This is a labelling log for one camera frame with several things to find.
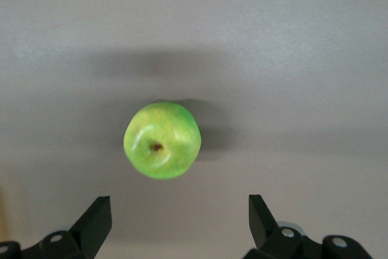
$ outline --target apple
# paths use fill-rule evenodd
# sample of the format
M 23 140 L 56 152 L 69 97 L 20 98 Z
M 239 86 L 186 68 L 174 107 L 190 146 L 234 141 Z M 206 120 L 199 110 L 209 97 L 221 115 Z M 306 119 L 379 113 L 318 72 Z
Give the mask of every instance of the apple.
M 172 179 L 193 164 L 201 133 L 192 114 L 168 101 L 151 103 L 132 118 L 124 135 L 124 152 L 135 169 L 154 179 Z

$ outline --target silver bolt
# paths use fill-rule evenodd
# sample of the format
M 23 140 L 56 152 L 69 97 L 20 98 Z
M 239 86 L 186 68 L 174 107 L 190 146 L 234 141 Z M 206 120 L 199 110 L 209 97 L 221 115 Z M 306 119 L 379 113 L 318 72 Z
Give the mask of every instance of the silver bolt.
M 281 233 L 287 238 L 293 238 L 295 236 L 294 232 L 290 229 L 283 229 L 281 230 Z
M 1 246 L 0 247 L 0 254 L 6 253 L 8 251 L 9 247 L 8 246 Z
M 337 247 L 340 247 L 340 248 L 346 248 L 347 247 L 347 244 L 346 244 L 344 239 L 335 237 L 335 238 L 332 239 L 332 241 L 333 241 L 333 244 L 335 246 L 337 246 Z
M 50 239 L 50 242 L 51 242 L 51 243 L 58 242 L 61 238 L 62 238 L 62 235 L 55 235 L 55 236 L 52 236 L 51 239 Z

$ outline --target gray background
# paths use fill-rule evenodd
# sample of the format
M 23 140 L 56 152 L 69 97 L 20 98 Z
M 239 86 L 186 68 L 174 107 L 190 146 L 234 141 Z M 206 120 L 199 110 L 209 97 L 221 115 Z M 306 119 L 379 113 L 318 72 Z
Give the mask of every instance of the gray background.
M 248 195 L 317 242 L 388 241 L 388 0 L 0 0 L 0 234 L 28 247 L 111 195 L 97 258 L 241 258 Z M 179 101 L 203 147 L 150 180 L 131 117 Z

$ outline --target green apple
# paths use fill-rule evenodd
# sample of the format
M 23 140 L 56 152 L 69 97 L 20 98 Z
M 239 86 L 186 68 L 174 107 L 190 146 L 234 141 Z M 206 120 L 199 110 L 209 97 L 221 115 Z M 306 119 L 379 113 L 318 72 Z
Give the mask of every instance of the green apple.
M 182 175 L 201 147 L 192 114 L 167 101 L 151 103 L 132 118 L 124 135 L 124 152 L 136 170 L 154 179 Z

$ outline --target brown apple stem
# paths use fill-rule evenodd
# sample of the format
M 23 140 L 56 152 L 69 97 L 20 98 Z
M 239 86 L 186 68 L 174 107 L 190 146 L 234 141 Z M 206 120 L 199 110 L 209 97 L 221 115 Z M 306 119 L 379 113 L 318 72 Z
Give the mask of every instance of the brown apple stem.
M 152 148 L 155 152 L 159 151 L 159 150 L 162 150 L 163 147 L 162 145 L 160 145 L 159 143 L 156 143 L 155 145 L 153 145 L 153 148 Z

